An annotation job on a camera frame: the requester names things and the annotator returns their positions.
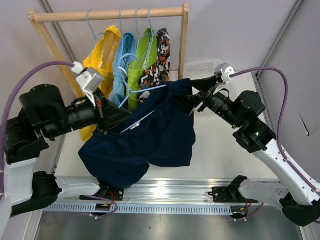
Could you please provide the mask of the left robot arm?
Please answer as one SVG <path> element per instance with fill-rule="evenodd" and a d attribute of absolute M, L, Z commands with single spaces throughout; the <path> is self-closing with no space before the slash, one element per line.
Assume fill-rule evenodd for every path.
<path fill-rule="evenodd" d="M 59 199 L 93 195 L 97 200 L 108 196 L 109 188 L 95 177 L 56 177 L 45 171 L 35 172 L 35 164 L 49 141 L 70 132 L 95 125 L 106 134 L 132 113 L 110 102 L 97 89 L 93 98 L 82 97 L 64 104 L 59 88 L 42 84 L 19 98 L 19 115 L 7 120 L 4 135 L 4 194 L 10 200 L 11 217 L 44 209 Z"/>

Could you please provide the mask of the blue hanger of camouflage shorts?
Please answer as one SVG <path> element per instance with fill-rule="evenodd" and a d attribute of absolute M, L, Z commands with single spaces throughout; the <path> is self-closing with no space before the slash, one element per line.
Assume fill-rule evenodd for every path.
<path fill-rule="evenodd" d="M 148 23 L 149 23 L 149 32 L 148 32 L 148 47 L 146 53 L 146 59 L 143 63 L 143 67 L 147 70 L 154 62 L 154 46 L 155 46 L 155 31 L 153 29 L 152 21 L 151 21 L 151 10 L 148 9 Z"/>

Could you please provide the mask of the blue hanger of navy shorts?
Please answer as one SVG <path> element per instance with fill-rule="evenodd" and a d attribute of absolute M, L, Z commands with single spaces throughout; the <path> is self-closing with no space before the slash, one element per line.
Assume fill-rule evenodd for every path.
<path fill-rule="evenodd" d="M 166 84 L 163 84 L 163 85 L 159 85 L 159 86 L 155 86 L 155 87 L 151 87 L 151 88 L 148 88 L 148 89 L 142 89 L 142 90 L 135 90 L 133 91 L 130 87 L 128 88 L 128 95 L 126 96 L 126 98 L 122 101 L 122 103 L 118 106 L 119 108 L 123 106 L 123 104 L 129 99 L 130 97 L 130 93 L 143 93 L 143 92 L 147 92 L 147 91 L 151 91 L 151 90 L 157 90 L 157 89 L 161 89 L 161 88 L 165 88 L 167 87 Z M 144 117 L 142 117 L 141 119 L 139 119 L 138 121 L 136 121 L 135 123 L 133 123 L 132 125 L 128 126 L 127 128 L 125 128 L 124 130 L 122 130 L 120 133 L 125 133 L 129 130 L 133 130 L 137 127 L 140 126 L 141 122 L 143 120 L 145 120 L 146 118 L 148 118 L 151 114 L 153 114 L 156 110 L 154 109 L 153 111 L 149 112 L 148 114 L 146 114 Z"/>

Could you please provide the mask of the blue hanger of light blue shorts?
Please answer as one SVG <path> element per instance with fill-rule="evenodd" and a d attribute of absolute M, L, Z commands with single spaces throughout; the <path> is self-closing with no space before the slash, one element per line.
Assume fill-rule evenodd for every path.
<path fill-rule="evenodd" d="M 137 42 L 136 36 L 132 32 L 123 32 L 123 24 L 122 24 L 122 15 L 123 9 L 119 10 L 119 24 L 120 24 L 120 33 L 121 38 L 119 42 L 119 46 L 115 56 L 115 67 L 121 73 L 127 74 L 129 65 L 137 60 Z"/>

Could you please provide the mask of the navy blue shorts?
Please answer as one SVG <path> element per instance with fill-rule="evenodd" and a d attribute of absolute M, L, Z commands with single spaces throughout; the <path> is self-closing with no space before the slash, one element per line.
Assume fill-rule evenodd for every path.
<path fill-rule="evenodd" d="M 168 81 L 122 124 L 102 134 L 97 130 L 78 155 L 89 173 L 116 188 L 137 183 L 150 165 L 188 167 L 196 142 L 194 116 L 175 100 L 193 93 L 190 79 Z"/>

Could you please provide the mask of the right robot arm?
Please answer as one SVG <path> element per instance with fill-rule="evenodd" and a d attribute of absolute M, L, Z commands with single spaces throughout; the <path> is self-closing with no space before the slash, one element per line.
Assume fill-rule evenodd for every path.
<path fill-rule="evenodd" d="M 222 94 L 222 81 L 216 77 L 193 80 L 195 95 L 176 95 L 175 100 L 188 115 L 211 110 L 237 131 L 236 142 L 248 153 L 261 160 L 282 182 L 271 187 L 239 175 L 228 186 L 228 196 L 234 202 L 254 200 L 279 209 L 294 224 L 305 227 L 320 218 L 319 183 L 302 170 L 290 156 L 282 156 L 277 136 L 260 120 L 266 107 L 259 94 L 243 91 L 236 100 Z"/>

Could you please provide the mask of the light blue shorts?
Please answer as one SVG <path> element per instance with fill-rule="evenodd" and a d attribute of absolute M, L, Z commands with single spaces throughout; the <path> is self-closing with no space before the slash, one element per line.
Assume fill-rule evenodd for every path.
<path fill-rule="evenodd" d="M 109 100 L 120 105 L 126 98 L 125 82 L 128 81 L 128 69 L 136 55 L 136 37 L 132 32 L 125 33 L 121 38 L 113 62 L 113 89 Z"/>

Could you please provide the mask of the lime green shorts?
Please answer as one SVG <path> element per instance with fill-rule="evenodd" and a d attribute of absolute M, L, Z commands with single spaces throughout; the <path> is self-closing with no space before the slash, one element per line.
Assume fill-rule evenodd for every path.
<path fill-rule="evenodd" d="M 128 67 L 128 86 L 132 91 L 140 90 L 140 79 L 144 72 L 157 61 L 157 37 L 151 28 L 147 28 L 139 41 L 136 52 L 138 60 L 134 60 Z"/>

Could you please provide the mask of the blue hanger of green shorts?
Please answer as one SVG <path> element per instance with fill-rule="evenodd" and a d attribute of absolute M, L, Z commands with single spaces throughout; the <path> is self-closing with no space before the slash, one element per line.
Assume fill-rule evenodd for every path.
<path fill-rule="evenodd" d="M 137 57 L 137 60 L 135 61 L 134 67 L 144 69 L 144 62 L 147 56 L 147 49 L 148 49 L 148 33 L 150 28 L 148 28 L 145 32 L 144 35 L 140 35 L 140 27 L 138 23 L 138 13 L 139 13 L 140 8 L 138 7 L 135 11 L 135 24 L 136 24 L 136 33 L 137 33 L 137 45 L 136 45 L 136 52 L 135 56 Z"/>

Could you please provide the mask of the camouflage patterned shorts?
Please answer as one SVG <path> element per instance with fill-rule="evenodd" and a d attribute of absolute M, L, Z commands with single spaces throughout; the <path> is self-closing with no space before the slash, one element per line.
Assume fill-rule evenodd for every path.
<path fill-rule="evenodd" d="M 171 64 L 171 39 L 166 28 L 155 31 L 157 39 L 157 60 L 140 79 L 140 90 L 159 86 L 169 81 Z M 153 90 L 138 93 L 138 103 L 142 104 Z"/>

